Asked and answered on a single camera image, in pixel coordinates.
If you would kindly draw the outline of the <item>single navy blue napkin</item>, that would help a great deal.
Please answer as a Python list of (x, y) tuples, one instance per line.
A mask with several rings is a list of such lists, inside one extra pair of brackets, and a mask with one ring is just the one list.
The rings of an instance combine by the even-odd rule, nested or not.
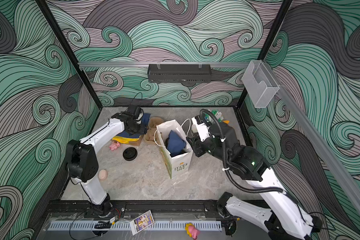
[(166, 149), (172, 158), (185, 153), (186, 142), (173, 130), (165, 141)]

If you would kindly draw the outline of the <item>white paper takeout bag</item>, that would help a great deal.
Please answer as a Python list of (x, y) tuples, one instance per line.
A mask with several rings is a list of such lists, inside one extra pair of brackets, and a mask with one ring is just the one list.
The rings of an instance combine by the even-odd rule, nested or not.
[[(185, 153), (174, 158), (170, 156), (170, 153), (165, 146), (165, 141), (171, 130), (176, 132), (186, 142)], [(160, 149), (170, 179), (174, 179), (186, 173), (191, 165), (193, 150), (187, 142), (186, 137), (187, 135), (183, 130), (183, 125), (179, 124), (176, 120), (167, 121), (157, 126), (155, 143)]]

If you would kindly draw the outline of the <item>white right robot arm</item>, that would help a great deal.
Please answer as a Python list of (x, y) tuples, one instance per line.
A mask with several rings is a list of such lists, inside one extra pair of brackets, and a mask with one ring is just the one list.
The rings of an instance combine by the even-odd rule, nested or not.
[(218, 200), (224, 218), (238, 217), (263, 229), (272, 240), (310, 240), (323, 230), (323, 221), (299, 207), (298, 200), (278, 180), (268, 161), (255, 148), (244, 146), (234, 128), (226, 123), (198, 124), (193, 121), (190, 143), (195, 155), (209, 154), (221, 161), (223, 172), (246, 181), (251, 188), (243, 192), (259, 194), (267, 207), (242, 201), (225, 192)]

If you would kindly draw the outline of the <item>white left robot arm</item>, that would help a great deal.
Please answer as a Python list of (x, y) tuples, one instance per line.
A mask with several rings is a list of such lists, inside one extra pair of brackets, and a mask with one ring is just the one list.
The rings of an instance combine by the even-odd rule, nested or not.
[(81, 186), (89, 198), (92, 210), (99, 217), (109, 216), (112, 204), (109, 194), (100, 183), (97, 153), (122, 132), (130, 135), (145, 134), (147, 127), (142, 123), (143, 116), (144, 111), (139, 107), (116, 113), (94, 133), (79, 141), (71, 140), (67, 143), (65, 163), (69, 177), (73, 183)]

